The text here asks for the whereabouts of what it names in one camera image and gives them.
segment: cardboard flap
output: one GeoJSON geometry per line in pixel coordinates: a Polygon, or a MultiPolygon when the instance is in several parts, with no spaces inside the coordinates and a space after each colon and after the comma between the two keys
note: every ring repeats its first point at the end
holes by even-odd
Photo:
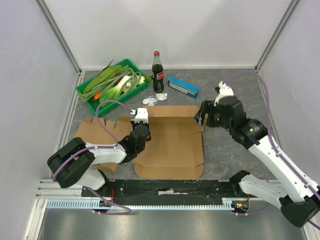
{"type": "Polygon", "coordinates": [[[189,117],[193,118],[199,111],[199,106],[144,106],[149,117],[189,117]]]}
{"type": "Polygon", "coordinates": [[[194,168],[204,162],[201,159],[194,159],[194,154],[202,152],[201,133],[154,133],[151,134],[151,141],[146,142],[145,150],[133,161],[143,167],[187,167],[194,168]]]}
{"type": "Polygon", "coordinates": [[[200,132],[192,134],[194,165],[205,162],[202,134],[200,132]]]}
{"type": "MultiPolygon", "coordinates": [[[[104,119],[99,118],[100,122],[107,130],[109,130],[118,141],[122,140],[125,136],[130,134],[131,123],[129,117],[118,117],[118,121],[115,123],[114,121],[108,120],[105,124],[104,119]]],[[[96,118],[86,118],[84,119],[76,134],[75,137],[81,137],[83,141],[91,144],[114,144],[115,140],[104,131],[98,120],[96,118]]],[[[117,164],[113,162],[98,164],[98,169],[108,172],[115,173],[117,169],[117,164]]]]}
{"type": "Polygon", "coordinates": [[[149,130],[152,134],[156,133],[166,133],[166,134],[175,134],[175,133],[200,133],[203,132],[204,126],[199,126],[197,124],[190,123],[150,123],[149,130]]]}
{"type": "Polygon", "coordinates": [[[197,167],[145,167],[134,165],[136,174],[144,179],[198,179],[204,166],[197,167]]]}

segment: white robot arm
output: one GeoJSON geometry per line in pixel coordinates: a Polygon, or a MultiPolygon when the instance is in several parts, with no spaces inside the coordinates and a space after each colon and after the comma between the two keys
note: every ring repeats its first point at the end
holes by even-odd
{"type": "Polygon", "coordinates": [[[320,210],[320,187],[299,169],[268,134],[258,120],[247,118],[242,103],[223,82],[215,88],[215,101],[203,101],[195,120],[206,125],[223,127],[232,138],[259,158],[279,180],[269,183],[240,171],[230,178],[234,193],[254,195],[276,206],[295,226],[302,227],[320,210]]]}
{"type": "Polygon", "coordinates": [[[75,137],[48,159],[53,179],[61,188],[77,184],[97,190],[105,184],[106,177],[95,165],[128,163],[145,149],[146,142],[151,140],[148,111],[138,108],[134,113],[130,135],[118,144],[97,145],[75,137]]]}

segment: metal floor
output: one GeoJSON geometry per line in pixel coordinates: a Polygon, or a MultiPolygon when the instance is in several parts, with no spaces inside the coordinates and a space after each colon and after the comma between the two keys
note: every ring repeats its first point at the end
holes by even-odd
{"type": "MultiPolygon", "coordinates": [[[[266,203],[252,201],[251,209],[266,203]]],[[[306,240],[271,206],[265,212],[235,216],[219,210],[133,210],[99,216],[83,209],[47,209],[38,240],[306,240]]]]}

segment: white wall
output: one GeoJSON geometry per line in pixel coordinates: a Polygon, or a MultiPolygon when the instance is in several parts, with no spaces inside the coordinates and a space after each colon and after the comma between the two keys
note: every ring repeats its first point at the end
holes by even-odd
{"type": "Polygon", "coordinates": [[[49,172],[77,74],[34,0],[4,1],[0,29],[0,238],[18,240],[49,172]]]}
{"type": "Polygon", "coordinates": [[[319,9],[318,0],[300,1],[260,74],[281,146],[320,184],[319,9]]]}
{"type": "Polygon", "coordinates": [[[290,0],[45,0],[81,68],[255,66],[290,0]]]}

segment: gray table surface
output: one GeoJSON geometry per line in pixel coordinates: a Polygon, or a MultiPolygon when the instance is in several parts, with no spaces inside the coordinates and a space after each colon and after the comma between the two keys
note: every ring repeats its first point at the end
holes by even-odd
{"type": "MultiPolygon", "coordinates": [[[[167,69],[164,71],[164,91],[168,93],[165,101],[158,101],[156,105],[201,105],[202,100],[214,100],[217,96],[215,86],[241,69],[167,69]],[[171,87],[167,80],[174,76],[200,88],[196,99],[189,97],[171,87]]],[[[98,71],[86,71],[84,81],[94,77],[98,71]]],[[[235,95],[242,101],[247,116],[266,123],[266,105],[257,78],[253,74],[237,77],[229,84],[235,95]]],[[[143,99],[155,96],[151,85],[136,96],[125,102],[129,107],[141,107],[143,99]]],[[[128,116],[128,111],[117,107],[104,116],[106,120],[117,120],[117,115],[128,116]]],[[[85,118],[93,118],[94,114],[81,99],[75,109],[69,140],[72,139],[85,118]]],[[[205,127],[203,136],[204,170],[200,179],[228,180],[240,170],[246,170],[258,178],[275,179],[268,168],[249,151],[234,142],[231,136],[222,128],[205,127]]],[[[133,164],[119,165],[115,174],[107,173],[110,179],[140,179],[134,170],[133,164]]]]}

